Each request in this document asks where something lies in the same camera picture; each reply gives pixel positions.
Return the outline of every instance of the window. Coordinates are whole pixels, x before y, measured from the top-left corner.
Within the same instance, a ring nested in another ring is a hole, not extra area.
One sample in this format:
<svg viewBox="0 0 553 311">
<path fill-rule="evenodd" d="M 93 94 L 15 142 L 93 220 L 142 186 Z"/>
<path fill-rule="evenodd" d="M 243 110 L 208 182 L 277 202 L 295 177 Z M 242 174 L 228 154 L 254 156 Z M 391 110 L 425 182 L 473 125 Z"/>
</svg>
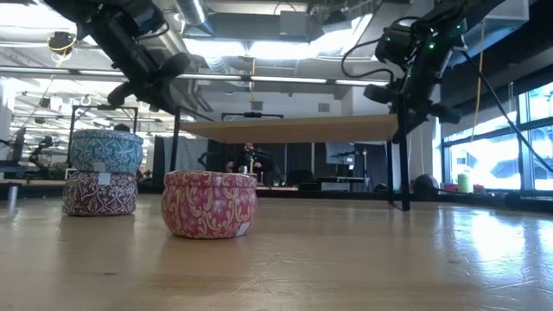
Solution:
<svg viewBox="0 0 553 311">
<path fill-rule="evenodd" d="M 509 119 L 513 121 L 513 123 L 516 123 L 516 120 L 517 120 L 516 111 L 507 113 L 507 116 L 509 116 Z M 505 117 L 503 116 L 500 116 L 476 125 L 476 127 L 474 128 L 474 134 L 475 135 L 485 134 L 493 130 L 506 128 L 507 126 L 509 126 L 509 124 L 507 123 L 507 119 L 505 119 Z M 446 137 L 445 141 L 453 142 L 458 139 L 470 137 L 472 134 L 473 134 L 473 128 L 471 127 L 470 129 L 466 129 L 466 130 L 460 131 L 459 133 L 455 133 L 451 136 Z"/>
<path fill-rule="evenodd" d="M 518 139 L 515 134 L 451 146 L 451 180 L 468 172 L 474 184 L 491 189 L 520 189 Z"/>
<path fill-rule="evenodd" d="M 553 166 L 553 126 L 531 131 L 532 148 L 550 165 Z M 532 175 L 536 190 L 553 190 L 553 174 L 532 157 Z"/>
<path fill-rule="evenodd" d="M 553 82 L 528 92 L 530 121 L 553 117 Z"/>
</svg>

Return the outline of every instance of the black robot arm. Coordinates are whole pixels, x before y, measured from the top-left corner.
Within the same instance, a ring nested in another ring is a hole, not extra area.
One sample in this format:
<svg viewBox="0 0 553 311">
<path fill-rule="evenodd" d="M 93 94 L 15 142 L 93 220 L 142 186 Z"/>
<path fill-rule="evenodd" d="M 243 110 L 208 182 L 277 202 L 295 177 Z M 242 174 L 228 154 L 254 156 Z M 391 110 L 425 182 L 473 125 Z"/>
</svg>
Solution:
<svg viewBox="0 0 553 311">
<path fill-rule="evenodd" d="M 175 112 L 169 84 L 184 73 L 189 59 L 184 53 L 163 63 L 154 59 L 141 43 L 147 34 L 168 31 L 163 13 L 151 0 L 45 0 L 68 20 L 77 24 L 77 40 L 90 35 L 120 69 L 128 81 L 108 96 L 111 105 L 122 105 L 135 94 L 138 100 Z"/>
<path fill-rule="evenodd" d="M 391 112 L 402 103 L 409 112 L 405 119 L 410 132 L 427 120 L 428 115 L 458 123 L 461 114 L 442 105 L 433 105 L 430 97 L 441 82 L 454 48 L 463 49 L 463 35 L 505 0 L 442 0 L 410 26 L 395 22 L 385 29 L 376 48 L 376 57 L 384 63 L 400 66 L 405 75 L 387 87 L 368 86 L 365 95 L 379 103 L 392 102 Z M 398 134 L 393 139 L 398 142 Z"/>
</svg>

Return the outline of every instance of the black metal frame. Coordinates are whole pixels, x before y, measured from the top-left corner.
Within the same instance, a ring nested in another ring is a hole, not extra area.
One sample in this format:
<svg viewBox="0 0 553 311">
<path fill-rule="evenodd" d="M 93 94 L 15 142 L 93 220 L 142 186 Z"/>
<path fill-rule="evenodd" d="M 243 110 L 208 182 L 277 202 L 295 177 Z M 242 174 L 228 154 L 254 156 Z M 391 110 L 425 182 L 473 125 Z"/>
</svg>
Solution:
<svg viewBox="0 0 553 311">
<path fill-rule="evenodd" d="M 396 206 L 393 201 L 393 182 L 388 182 L 388 189 L 392 191 L 392 194 L 389 195 L 389 202 L 396 208 L 408 212 L 411 209 L 411 200 L 410 200 L 410 180 L 409 180 L 409 159 L 407 157 L 407 128 L 406 128 L 406 122 L 407 122 L 407 107 L 405 106 L 404 99 L 401 97 L 397 97 L 396 100 L 397 104 L 397 136 L 399 138 L 399 169 L 401 172 L 401 206 Z M 391 181 L 393 181 L 393 167 L 392 159 L 388 159 L 388 163 L 390 163 L 390 167 L 388 169 L 391 171 L 388 172 L 388 178 L 392 178 Z"/>
<path fill-rule="evenodd" d="M 210 121 L 210 122 L 215 121 L 212 118 L 206 117 L 206 116 L 202 115 L 199 112 L 190 110 L 187 107 L 183 107 L 183 106 L 180 106 L 180 105 L 177 105 L 175 107 L 175 125 L 174 125 L 174 128 L 173 128 L 173 143 L 172 143 L 172 146 L 171 146 L 171 163 L 169 165 L 169 171 L 170 172 L 174 171 L 175 167 L 176 167 L 176 152 L 177 152 L 178 147 L 179 147 L 179 132 L 181 131 L 181 112 L 182 111 L 193 114 L 196 117 L 201 117 L 201 118 L 206 119 L 207 121 Z"/>
<path fill-rule="evenodd" d="M 135 112 L 135 117 L 132 123 L 132 132 L 137 133 L 138 125 L 138 108 L 137 107 L 114 107 L 111 105 L 74 105 L 71 111 L 71 125 L 69 127 L 69 148 L 67 149 L 67 164 L 71 168 L 71 143 L 73 142 L 73 132 L 75 131 L 75 122 L 77 122 L 77 110 L 78 109 L 92 109 L 96 108 L 99 111 L 115 111 L 117 109 L 132 110 Z"/>
</svg>

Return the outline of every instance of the wire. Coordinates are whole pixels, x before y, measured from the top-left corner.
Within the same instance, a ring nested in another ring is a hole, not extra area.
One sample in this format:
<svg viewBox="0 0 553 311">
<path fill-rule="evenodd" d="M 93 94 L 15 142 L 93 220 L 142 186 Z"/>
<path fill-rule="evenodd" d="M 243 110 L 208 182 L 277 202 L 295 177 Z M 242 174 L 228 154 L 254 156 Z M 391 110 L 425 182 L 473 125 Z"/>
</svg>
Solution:
<svg viewBox="0 0 553 311">
<path fill-rule="evenodd" d="M 398 22 L 402 22 L 402 21 L 407 21 L 407 20 L 415 20 L 416 21 L 416 20 L 419 20 L 419 19 L 420 19 L 420 17 L 417 17 L 417 16 L 404 16 L 404 17 L 401 17 L 401 18 L 398 18 L 397 20 L 395 20 L 392 23 L 392 25 L 396 24 Z M 392 72 L 392 70 L 387 69 L 387 68 L 376 69 L 376 70 L 372 70 L 368 73 L 362 73 L 362 74 L 350 74 L 344 66 L 344 64 L 346 63 L 347 57 L 351 53 L 353 53 L 353 51 L 355 51 L 358 48 L 362 48 L 362 47 L 365 47 L 365 46 L 368 46 L 368 45 L 371 45 L 371 44 L 374 44 L 374 43 L 378 43 L 379 41 L 380 41 L 380 38 L 375 39 L 375 40 L 371 40 L 371 41 L 367 41 L 367 42 L 363 42 L 363 43 L 355 45 L 353 48 L 350 48 L 349 51 L 347 51 L 344 54 L 344 57 L 342 57 L 342 61 L 340 63 L 342 72 L 349 78 L 363 78 L 363 77 L 366 77 L 368 75 L 375 74 L 375 73 L 389 73 L 390 74 L 390 83 L 393 82 L 394 79 L 396 78 L 396 76 L 394 75 L 394 72 Z"/>
<path fill-rule="evenodd" d="M 480 65 L 479 72 L 482 72 L 484 66 L 484 40 L 486 39 L 486 19 L 482 21 L 482 31 L 480 38 Z M 482 100 L 482 78 L 478 77 L 478 85 L 476 90 L 476 110 L 474 111 L 474 125 L 473 132 L 470 135 L 470 143 L 473 143 L 474 140 L 474 130 L 476 129 L 476 124 L 478 123 L 478 112 L 480 111 L 480 101 Z"/>
<path fill-rule="evenodd" d="M 50 48 L 50 51 L 52 51 L 52 52 L 61 52 L 61 51 L 63 51 L 64 54 L 65 54 L 66 50 L 68 50 L 70 47 L 73 46 L 73 44 L 75 44 L 75 42 L 77 41 L 77 38 L 73 38 L 71 43 L 67 44 L 63 48 L 52 48 L 52 47 L 50 47 L 50 40 L 51 40 L 51 38 L 48 38 L 48 40 L 46 40 L 46 43 L 48 44 L 48 48 Z"/>
<path fill-rule="evenodd" d="M 478 75 L 482 78 L 482 81 L 484 81 L 484 85 L 486 86 L 486 88 L 488 89 L 488 91 L 493 95 L 493 97 L 495 98 L 495 104 L 498 106 L 499 108 L 499 111 L 501 111 L 501 114 L 503 115 L 503 117 L 505 117 L 507 119 L 507 123 L 509 124 L 509 126 L 511 127 L 512 130 L 515 131 L 515 133 L 517 133 L 517 136 L 518 136 L 518 139 L 520 139 L 520 141 L 526 145 L 526 147 L 528 147 L 528 150 L 536 157 L 536 159 L 545 167 L 547 168 L 551 173 L 553 173 L 553 168 L 551 168 L 551 166 L 532 148 L 531 144 L 528 142 L 528 140 L 526 140 L 526 138 L 524 138 L 524 135 L 522 135 L 522 133 L 520 132 L 520 130 L 518 129 L 517 125 L 515 125 L 511 119 L 509 118 L 509 116 L 507 115 L 507 112 L 505 111 L 505 109 L 503 108 L 503 106 L 501 105 L 501 99 L 499 99 L 499 96 L 498 94 L 493 90 L 492 88 L 492 85 L 490 84 L 490 82 L 486 79 L 486 77 L 484 76 L 484 74 L 478 69 L 478 66 L 476 66 L 476 64 L 474 63 L 474 61 L 470 58 L 470 56 L 467 54 L 466 51 L 461 51 L 461 53 L 463 54 L 463 56 L 465 56 L 465 58 L 467 59 L 468 63 L 474 68 L 474 71 L 476 71 L 478 73 Z"/>
<path fill-rule="evenodd" d="M 171 30 L 171 28 L 169 27 L 169 24 L 167 22 L 165 22 L 164 25 L 165 25 L 164 30 L 152 35 L 143 35 L 140 38 L 138 38 L 138 40 L 142 41 L 142 40 L 155 39 L 155 38 L 161 37 L 162 35 L 167 34 Z"/>
<path fill-rule="evenodd" d="M 286 3 L 287 5 L 289 5 L 290 8 L 292 8 L 294 10 L 294 12 L 297 12 L 296 8 L 294 7 L 294 5 L 292 5 L 292 3 L 289 3 L 288 1 L 279 1 L 278 4 L 276 5 L 275 9 L 273 10 L 273 15 L 275 15 L 277 13 L 278 7 L 283 3 Z"/>
<path fill-rule="evenodd" d="M 61 56 L 60 58 L 60 61 L 58 61 L 55 65 L 56 68 L 60 68 L 61 67 L 61 64 L 66 60 L 66 53 L 67 53 L 67 50 L 69 48 L 66 48 L 65 51 L 63 52 L 63 55 Z M 52 86 L 52 83 L 54 83 L 54 78 L 55 78 L 55 74 L 52 74 L 50 76 L 50 81 L 48 82 L 48 85 L 46 86 L 46 89 L 44 90 L 44 92 L 42 93 L 42 96 L 41 96 L 41 99 L 38 101 L 38 103 L 36 104 L 36 107 L 35 109 L 33 110 L 33 112 L 31 112 L 31 114 L 29 115 L 29 117 L 27 117 L 27 119 L 25 120 L 25 122 L 23 122 L 23 124 L 19 127 L 19 129 L 16 131 L 16 133 L 25 127 L 25 125 L 27 125 L 27 123 L 31 120 L 31 118 L 35 115 L 35 113 L 39 110 L 39 108 L 41 108 L 41 101 L 44 100 L 44 98 L 46 97 L 46 94 L 48 94 L 48 90 L 50 89 L 50 86 Z"/>
<path fill-rule="evenodd" d="M 363 43 L 360 43 L 360 44 L 354 46 L 353 48 L 350 48 L 349 51 L 347 51 L 344 54 L 344 57 L 342 57 L 342 60 L 340 62 L 342 72 L 349 78 L 363 78 L 363 77 L 366 77 L 368 75 L 375 74 L 375 73 L 389 73 L 390 74 L 390 82 L 393 82 L 393 80 L 395 79 L 396 76 L 395 76 L 394 72 L 392 72 L 392 70 L 390 70 L 388 68 L 380 68 L 380 69 L 372 70 L 370 72 L 361 73 L 361 74 L 351 74 L 346 70 L 345 64 L 346 64 L 347 56 L 349 56 L 351 53 L 353 53 L 353 51 L 355 51 L 356 49 L 362 48 L 364 46 L 368 46 L 368 45 L 371 45 L 371 44 L 374 44 L 374 43 L 377 43 L 379 40 L 380 39 L 375 39 L 375 40 L 372 40 L 372 41 L 363 42 Z"/>
</svg>

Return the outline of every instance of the label on tin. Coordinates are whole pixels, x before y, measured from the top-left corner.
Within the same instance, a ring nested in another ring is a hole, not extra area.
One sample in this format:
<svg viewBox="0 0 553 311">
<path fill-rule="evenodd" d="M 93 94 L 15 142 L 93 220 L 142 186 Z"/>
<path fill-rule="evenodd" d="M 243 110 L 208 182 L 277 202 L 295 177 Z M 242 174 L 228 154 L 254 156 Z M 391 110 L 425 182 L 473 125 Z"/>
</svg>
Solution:
<svg viewBox="0 0 553 311">
<path fill-rule="evenodd" d="M 109 185 L 111 182 L 111 173 L 100 173 L 98 176 L 98 185 Z"/>
<path fill-rule="evenodd" d="M 248 231 L 248 228 L 250 227 L 250 223 L 247 222 L 247 223 L 243 223 L 241 226 L 240 226 L 240 230 L 238 230 L 238 233 L 236 233 L 236 236 L 239 237 L 239 236 L 243 236 L 245 234 L 245 232 Z"/>
</svg>

